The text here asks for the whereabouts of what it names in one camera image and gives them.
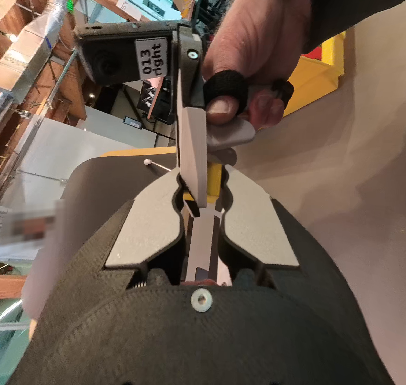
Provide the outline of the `yellow plastic bin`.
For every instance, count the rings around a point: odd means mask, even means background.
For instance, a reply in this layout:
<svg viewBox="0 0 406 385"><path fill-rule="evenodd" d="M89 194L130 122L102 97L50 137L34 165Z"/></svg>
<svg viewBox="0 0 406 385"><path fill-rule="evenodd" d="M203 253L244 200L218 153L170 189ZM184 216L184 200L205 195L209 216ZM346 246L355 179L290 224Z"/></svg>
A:
<svg viewBox="0 0 406 385"><path fill-rule="evenodd" d="M284 116L315 102L338 89L339 78L344 75L344 40L342 32L303 54L289 78L294 87Z"/></svg>

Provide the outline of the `silver ventilation duct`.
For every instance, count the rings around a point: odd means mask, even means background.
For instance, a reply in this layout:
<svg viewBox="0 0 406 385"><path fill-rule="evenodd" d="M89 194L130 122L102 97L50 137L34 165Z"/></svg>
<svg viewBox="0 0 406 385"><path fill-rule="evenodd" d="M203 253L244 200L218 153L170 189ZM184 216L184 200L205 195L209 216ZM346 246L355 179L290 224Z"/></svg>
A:
<svg viewBox="0 0 406 385"><path fill-rule="evenodd" d="M1 20L1 159L16 152L29 120L85 119L68 0L16 0Z"/></svg>

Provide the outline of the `person's right hand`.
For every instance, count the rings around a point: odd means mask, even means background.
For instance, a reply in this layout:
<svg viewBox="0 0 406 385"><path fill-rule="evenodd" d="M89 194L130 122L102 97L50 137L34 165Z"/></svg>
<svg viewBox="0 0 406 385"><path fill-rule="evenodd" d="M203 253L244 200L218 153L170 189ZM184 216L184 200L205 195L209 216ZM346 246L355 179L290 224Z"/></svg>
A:
<svg viewBox="0 0 406 385"><path fill-rule="evenodd" d="M208 49L205 81L226 70L239 72L255 86L241 114L255 128L269 128L283 117L284 103L274 97L275 81L287 81L307 41L311 0L234 0Z"/></svg>

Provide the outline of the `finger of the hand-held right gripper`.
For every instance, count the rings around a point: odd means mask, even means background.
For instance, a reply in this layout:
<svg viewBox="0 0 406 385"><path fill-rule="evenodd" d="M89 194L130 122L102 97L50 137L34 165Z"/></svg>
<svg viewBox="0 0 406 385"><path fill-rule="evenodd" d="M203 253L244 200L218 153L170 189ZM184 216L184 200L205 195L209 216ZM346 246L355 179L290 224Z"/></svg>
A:
<svg viewBox="0 0 406 385"><path fill-rule="evenodd" d="M198 209L207 207L207 127L204 80L198 55L179 58L177 155L180 178Z"/></svg>
<svg viewBox="0 0 406 385"><path fill-rule="evenodd" d="M215 152L251 142L256 130L242 118L234 118L227 124L207 124L207 151Z"/></svg>

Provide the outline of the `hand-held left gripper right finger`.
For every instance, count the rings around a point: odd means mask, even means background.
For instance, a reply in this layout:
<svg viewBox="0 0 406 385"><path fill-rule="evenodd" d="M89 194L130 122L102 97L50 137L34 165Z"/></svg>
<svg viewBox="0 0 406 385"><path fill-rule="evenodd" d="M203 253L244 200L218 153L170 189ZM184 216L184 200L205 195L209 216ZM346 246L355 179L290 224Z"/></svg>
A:
<svg viewBox="0 0 406 385"><path fill-rule="evenodd" d="M229 269L293 269L299 262L270 195L232 166L225 166L219 256Z"/></svg>

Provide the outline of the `person's right forearm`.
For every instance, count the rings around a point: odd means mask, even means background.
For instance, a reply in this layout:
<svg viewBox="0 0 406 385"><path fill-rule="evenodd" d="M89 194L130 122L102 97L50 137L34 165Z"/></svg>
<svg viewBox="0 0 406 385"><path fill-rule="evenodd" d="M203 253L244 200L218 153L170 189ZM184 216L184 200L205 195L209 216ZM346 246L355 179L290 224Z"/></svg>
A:
<svg viewBox="0 0 406 385"><path fill-rule="evenodd" d="M405 0L311 0L311 19L307 42L308 53L327 39L348 30L375 13L399 5Z"/></svg>

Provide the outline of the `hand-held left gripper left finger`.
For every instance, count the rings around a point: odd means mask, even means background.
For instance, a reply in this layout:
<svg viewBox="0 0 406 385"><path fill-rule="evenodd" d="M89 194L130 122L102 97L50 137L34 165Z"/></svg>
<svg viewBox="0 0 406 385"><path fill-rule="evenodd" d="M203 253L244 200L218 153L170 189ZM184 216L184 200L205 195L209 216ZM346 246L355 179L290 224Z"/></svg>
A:
<svg viewBox="0 0 406 385"><path fill-rule="evenodd" d="M186 255L182 195L179 168L144 188L134 198L105 267L146 268L156 263L161 269L182 270Z"/></svg>

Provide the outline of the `yellow toy cube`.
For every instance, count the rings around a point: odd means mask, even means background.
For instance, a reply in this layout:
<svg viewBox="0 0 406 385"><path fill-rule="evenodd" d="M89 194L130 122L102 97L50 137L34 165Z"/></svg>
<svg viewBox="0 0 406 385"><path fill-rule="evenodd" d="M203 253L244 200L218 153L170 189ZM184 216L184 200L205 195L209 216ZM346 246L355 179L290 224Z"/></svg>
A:
<svg viewBox="0 0 406 385"><path fill-rule="evenodd" d="M210 205L214 205L216 201L220 197L221 193L221 180L222 180L222 170L223 170L223 165L218 162L213 162L210 159L206 159L204 162L206 165L206 206L204 208L207 208ZM179 168L180 168L180 179L183 183L184 186L184 193L182 196L182 199L187 203L191 205L196 205L195 198L191 195L189 186L185 183L185 179L182 176L182 168L184 168L184 163L179 162Z"/></svg>

